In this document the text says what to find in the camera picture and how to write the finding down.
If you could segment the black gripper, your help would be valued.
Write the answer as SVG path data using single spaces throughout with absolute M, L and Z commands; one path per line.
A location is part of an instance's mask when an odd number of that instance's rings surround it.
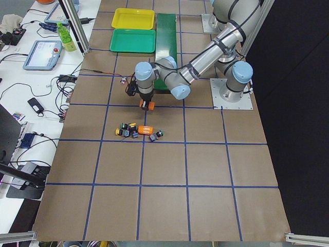
M 150 93 L 144 94 L 144 93 L 139 93 L 141 100 L 145 100 L 145 101 L 152 101 L 152 97 L 154 95 L 153 91 L 151 91 Z

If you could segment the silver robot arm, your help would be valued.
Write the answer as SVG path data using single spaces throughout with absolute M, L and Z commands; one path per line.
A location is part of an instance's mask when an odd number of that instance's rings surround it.
M 227 77 L 220 96 L 228 102 L 238 102 L 253 75 L 252 66 L 236 58 L 235 47 L 255 29 L 261 16 L 260 1 L 212 1 L 213 15 L 220 33 L 196 57 L 181 68 L 175 60 L 164 57 L 156 62 L 139 62 L 135 67 L 136 91 L 143 110 L 149 110 L 154 94 L 154 82 L 161 79 L 177 99 L 190 94 L 190 85 L 210 67 L 216 65 Z

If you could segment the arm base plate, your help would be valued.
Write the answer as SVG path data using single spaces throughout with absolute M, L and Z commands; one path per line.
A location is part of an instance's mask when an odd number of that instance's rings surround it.
M 253 110 L 250 92 L 245 84 L 243 91 L 235 93 L 227 88 L 227 79 L 211 78 L 213 108 L 218 110 Z
M 203 33 L 215 34 L 220 32 L 218 21 L 213 14 L 202 14 L 201 20 L 203 26 Z

